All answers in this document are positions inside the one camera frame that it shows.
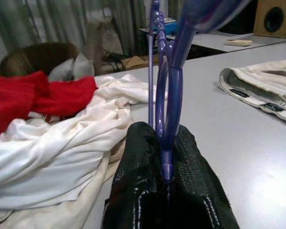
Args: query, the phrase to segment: table surface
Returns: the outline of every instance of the table surface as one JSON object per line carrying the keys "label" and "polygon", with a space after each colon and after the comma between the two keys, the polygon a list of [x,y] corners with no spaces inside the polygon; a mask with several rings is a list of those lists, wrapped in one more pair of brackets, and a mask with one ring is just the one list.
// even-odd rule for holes
{"label": "table surface", "polygon": [[[250,107],[220,89],[226,67],[286,59],[286,42],[186,61],[181,124],[196,137],[202,155],[218,175],[241,229],[286,229],[286,123]],[[147,81],[147,68],[130,73]],[[147,105],[131,108],[147,122]],[[99,229],[106,182],[84,229]]]}
{"label": "table surface", "polygon": [[[167,36],[167,38],[172,40],[175,39],[174,36]],[[237,40],[237,39],[251,40],[252,43],[251,45],[245,47],[224,45],[226,40]],[[234,52],[234,51],[252,49],[256,47],[266,46],[270,44],[277,44],[282,42],[286,42],[286,39],[276,38],[276,37],[255,36],[252,33],[244,35],[235,35],[230,33],[214,31],[209,34],[195,35],[192,44],[210,49],[220,50],[223,52]]]}

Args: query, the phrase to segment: white table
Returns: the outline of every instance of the white table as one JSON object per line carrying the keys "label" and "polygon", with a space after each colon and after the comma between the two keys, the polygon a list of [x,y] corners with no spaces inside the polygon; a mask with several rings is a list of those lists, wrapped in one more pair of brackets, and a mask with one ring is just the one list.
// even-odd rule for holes
{"label": "white table", "polygon": [[[167,36],[167,38],[174,40],[174,36]],[[240,46],[228,46],[224,45],[226,40],[251,40],[252,43],[249,46],[240,47]],[[275,38],[275,37],[261,37],[255,36],[252,33],[245,35],[234,35],[230,33],[224,33],[215,31],[209,34],[197,34],[194,36],[193,45],[219,50],[222,52],[234,52],[245,49],[252,49],[256,47],[266,46],[270,44],[277,44],[286,42],[284,38]]]}
{"label": "white table", "polygon": [[[188,60],[184,65],[181,124],[196,137],[218,175],[241,229],[286,229],[286,123],[229,96],[219,87],[225,67],[286,59],[286,42]],[[147,68],[130,73],[147,81]],[[132,107],[147,121],[145,104]],[[99,229],[111,180],[101,190],[84,229]]]}

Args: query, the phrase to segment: black fabric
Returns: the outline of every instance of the black fabric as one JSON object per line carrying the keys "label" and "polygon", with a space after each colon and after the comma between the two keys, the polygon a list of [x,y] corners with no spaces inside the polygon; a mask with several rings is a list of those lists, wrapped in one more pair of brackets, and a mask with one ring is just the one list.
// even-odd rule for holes
{"label": "black fabric", "polygon": [[106,202],[103,229],[239,228],[218,177],[188,129],[179,127],[169,185],[162,180],[159,158],[154,130],[142,122],[131,125]]}

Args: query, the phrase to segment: red cloth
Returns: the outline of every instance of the red cloth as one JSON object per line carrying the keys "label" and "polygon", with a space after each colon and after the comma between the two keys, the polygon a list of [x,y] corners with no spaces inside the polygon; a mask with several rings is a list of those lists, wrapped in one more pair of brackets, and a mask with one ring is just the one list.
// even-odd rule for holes
{"label": "red cloth", "polygon": [[22,77],[0,77],[0,134],[13,119],[25,119],[30,111],[58,117],[75,115],[90,102],[96,89],[91,76],[52,83],[41,71]]}

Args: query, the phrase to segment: wooden speaker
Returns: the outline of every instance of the wooden speaker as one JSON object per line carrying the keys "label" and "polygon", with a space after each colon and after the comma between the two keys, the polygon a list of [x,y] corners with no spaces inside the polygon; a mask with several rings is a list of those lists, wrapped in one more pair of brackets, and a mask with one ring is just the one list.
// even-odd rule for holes
{"label": "wooden speaker", "polygon": [[286,38],[286,0],[259,0],[254,34]]}

